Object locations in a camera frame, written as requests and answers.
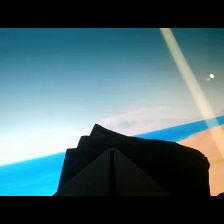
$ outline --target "ocean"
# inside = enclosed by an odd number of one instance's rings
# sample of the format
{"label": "ocean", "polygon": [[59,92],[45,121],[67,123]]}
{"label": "ocean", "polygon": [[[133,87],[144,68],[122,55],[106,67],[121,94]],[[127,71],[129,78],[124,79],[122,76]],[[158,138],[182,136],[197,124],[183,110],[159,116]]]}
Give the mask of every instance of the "ocean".
{"label": "ocean", "polygon": [[[218,125],[224,116],[217,117]],[[205,120],[136,135],[144,139],[178,142],[207,130]],[[65,153],[0,166],[0,196],[51,196],[58,187]]]}

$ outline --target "moon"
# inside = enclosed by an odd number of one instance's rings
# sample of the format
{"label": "moon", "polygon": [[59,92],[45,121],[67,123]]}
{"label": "moon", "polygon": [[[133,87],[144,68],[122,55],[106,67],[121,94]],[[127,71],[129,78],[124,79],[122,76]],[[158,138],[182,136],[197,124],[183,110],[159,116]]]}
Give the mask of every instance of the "moon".
{"label": "moon", "polygon": [[215,76],[214,76],[213,74],[210,74],[209,77],[210,77],[211,79],[214,79],[214,78],[215,78]]}

